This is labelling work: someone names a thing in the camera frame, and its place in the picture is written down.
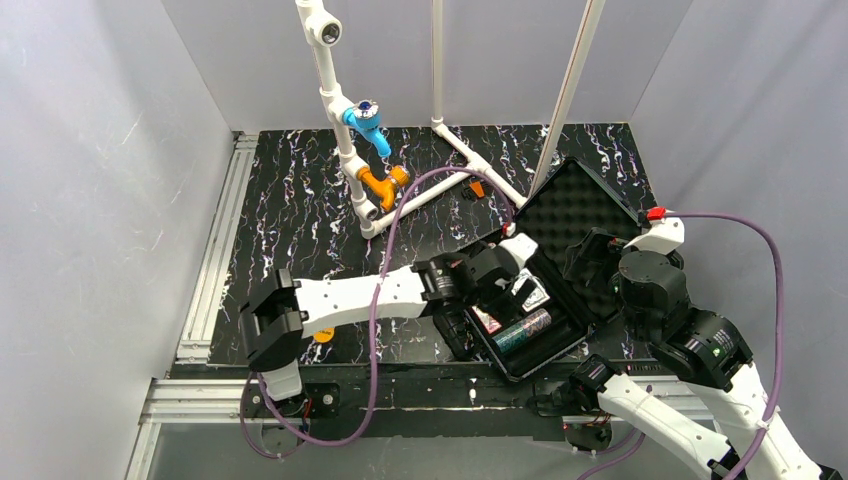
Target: gray floor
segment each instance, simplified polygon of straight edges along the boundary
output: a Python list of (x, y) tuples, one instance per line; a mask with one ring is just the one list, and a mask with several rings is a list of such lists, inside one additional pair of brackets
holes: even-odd
[[(630, 426), (617, 423), (614, 428), (618, 438)], [(256, 433), (258, 426), (252, 429)], [(281, 448), (286, 448), (292, 437), (283, 435)], [(269, 435), (266, 442), (273, 447), (277, 439)], [(149, 478), (567, 480), (596, 464), (561, 449), (567, 444), (534, 444), (522, 438), (367, 438), (344, 448), (307, 446), (279, 463), (254, 454), (237, 424), (169, 424), (162, 427)], [(592, 480), (666, 478), (695, 476), (650, 440), (627, 461), (592, 476)]]

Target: tap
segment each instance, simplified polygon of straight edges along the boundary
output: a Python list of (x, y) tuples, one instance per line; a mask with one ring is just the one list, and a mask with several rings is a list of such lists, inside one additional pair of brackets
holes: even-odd
[(392, 207), (395, 206), (398, 189), (409, 183), (409, 173), (400, 165), (392, 167), (386, 178), (382, 180), (377, 180), (369, 167), (360, 168), (356, 172), (356, 178), (368, 185), (368, 188), (380, 197), (380, 207), (384, 212), (391, 211)]
[(377, 147), (377, 154), (386, 158), (392, 154), (392, 148), (386, 137), (380, 132), (380, 107), (373, 100), (363, 100), (345, 110), (342, 121), (352, 127), (366, 140)]

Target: orange valve handle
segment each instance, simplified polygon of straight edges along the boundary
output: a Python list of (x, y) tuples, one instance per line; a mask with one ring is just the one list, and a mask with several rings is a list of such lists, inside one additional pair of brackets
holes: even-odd
[(369, 167), (360, 168), (356, 172), (356, 178), (380, 197), (380, 207), (384, 212), (390, 212), (394, 208), (398, 189), (409, 183), (409, 173), (400, 165), (392, 167), (383, 180), (377, 180)]

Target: open toolbox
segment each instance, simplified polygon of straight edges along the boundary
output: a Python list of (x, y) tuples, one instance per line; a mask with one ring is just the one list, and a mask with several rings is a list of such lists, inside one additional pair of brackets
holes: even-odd
[[(580, 265), (566, 279), (575, 249), (598, 229), (623, 239), (641, 230), (636, 212), (574, 157), (524, 205), (515, 222), (518, 232), (539, 245), (539, 254), (507, 289), (523, 303), (489, 304), (489, 311), (477, 305), (434, 320), (457, 359), (470, 357), (480, 346), (509, 380), (519, 381), (573, 349), (617, 312), (612, 292), (589, 285), (597, 266)], [(499, 239), (494, 233), (463, 253), (473, 256)]]

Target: black case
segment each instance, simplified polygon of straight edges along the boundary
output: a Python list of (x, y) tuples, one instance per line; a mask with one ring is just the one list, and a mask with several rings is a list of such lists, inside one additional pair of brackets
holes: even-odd
[[(567, 267), (566, 248), (580, 243), (593, 227), (625, 239), (641, 233), (636, 212), (624, 207), (621, 198), (574, 157), (564, 161), (515, 220), (518, 231), (539, 244), (540, 254), (528, 262), (527, 268), (551, 296), (541, 306), (551, 312), (551, 325), (504, 354), (478, 316), (471, 309), (465, 311), (475, 343), (485, 346), (511, 381), (522, 380), (562, 356), (585, 339), (592, 325), (603, 324), (616, 313), (611, 293), (586, 286), (594, 271), (586, 269), (575, 282), (562, 277)], [(499, 239), (500, 234), (494, 233), (486, 240)], [(507, 327), (508, 323), (495, 334)]]

